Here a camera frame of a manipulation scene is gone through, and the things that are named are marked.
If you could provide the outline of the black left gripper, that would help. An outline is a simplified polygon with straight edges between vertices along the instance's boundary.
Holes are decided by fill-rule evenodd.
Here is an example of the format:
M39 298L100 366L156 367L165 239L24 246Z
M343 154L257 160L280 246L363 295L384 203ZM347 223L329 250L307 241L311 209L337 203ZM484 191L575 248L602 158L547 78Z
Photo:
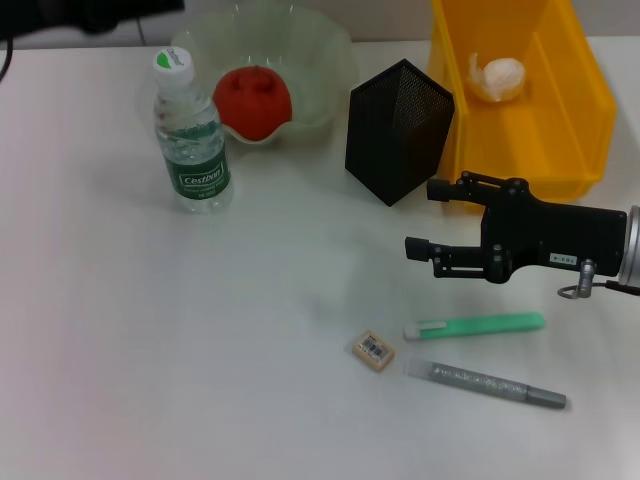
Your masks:
M184 0L2 0L1 33L30 34L59 27L87 33L114 29L120 20L183 11Z

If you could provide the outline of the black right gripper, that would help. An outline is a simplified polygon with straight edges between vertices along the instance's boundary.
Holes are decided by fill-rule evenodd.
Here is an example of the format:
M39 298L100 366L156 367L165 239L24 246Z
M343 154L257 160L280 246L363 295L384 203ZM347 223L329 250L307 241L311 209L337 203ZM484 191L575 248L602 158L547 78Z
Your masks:
M527 266L578 271L583 261L595 273L618 275L625 248L627 214L544 202L530 195L521 178L500 179L463 171L453 183L432 178L432 201L460 201L486 207L481 247L460 247L407 237L409 260L432 263L436 278L484 279L503 284Z

